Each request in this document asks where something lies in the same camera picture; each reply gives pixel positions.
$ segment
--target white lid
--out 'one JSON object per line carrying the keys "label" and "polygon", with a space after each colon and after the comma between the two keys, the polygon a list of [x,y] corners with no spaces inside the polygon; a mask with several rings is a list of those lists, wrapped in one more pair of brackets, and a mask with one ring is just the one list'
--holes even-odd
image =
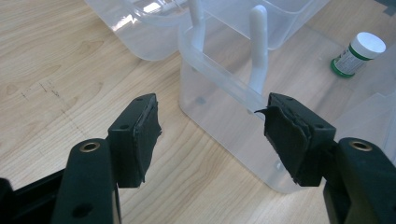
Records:
{"label": "white lid", "polygon": [[378,36],[366,32],[358,33],[350,45],[359,55],[368,59],[374,59],[387,48]]}

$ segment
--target light wood tabletop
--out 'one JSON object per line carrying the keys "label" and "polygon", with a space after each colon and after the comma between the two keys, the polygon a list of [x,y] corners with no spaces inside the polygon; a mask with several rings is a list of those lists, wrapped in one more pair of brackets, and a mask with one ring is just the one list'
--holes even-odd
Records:
{"label": "light wood tabletop", "polygon": [[[390,46],[395,6],[379,2],[332,0],[305,27],[334,53],[360,31]],[[180,110],[180,65],[178,53],[137,58],[82,0],[0,0],[0,176],[19,189],[63,169],[72,146],[105,138],[134,98],[155,92],[163,133],[147,182],[120,191],[123,223],[328,223],[323,187],[270,189]]]}

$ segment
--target white plastic handle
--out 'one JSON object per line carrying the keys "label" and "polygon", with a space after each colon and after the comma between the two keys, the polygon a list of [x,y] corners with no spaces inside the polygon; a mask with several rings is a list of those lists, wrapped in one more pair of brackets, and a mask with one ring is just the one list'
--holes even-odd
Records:
{"label": "white plastic handle", "polygon": [[189,0],[190,16],[193,27],[191,43],[203,51],[205,42],[205,15],[201,0]]}
{"label": "white plastic handle", "polygon": [[248,85],[262,94],[268,68],[267,10],[264,6],[258,5],[251,9],[249,25],[252,68]]}

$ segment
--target pill bottle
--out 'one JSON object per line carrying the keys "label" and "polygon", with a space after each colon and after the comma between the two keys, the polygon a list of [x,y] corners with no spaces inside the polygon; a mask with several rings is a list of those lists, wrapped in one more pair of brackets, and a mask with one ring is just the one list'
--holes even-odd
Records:
{"label": "pill bottle", "polygon": [[349,47],[332,60],[331,68],[338,76],[353,77],[359,68],[386,48],[384,41],[378,36],[366,32],[358,33]]}

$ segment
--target small bottle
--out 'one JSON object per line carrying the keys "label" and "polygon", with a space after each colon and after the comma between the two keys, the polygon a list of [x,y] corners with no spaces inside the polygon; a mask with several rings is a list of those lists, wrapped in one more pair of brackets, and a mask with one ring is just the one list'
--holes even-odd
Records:
{"label": "small bottle", "polygon": [[331,68],[341,77],[353,77],[356,71],[385,51],[386,45],[376,35],[358,33],[349,47],[340,56],[332,60]]}

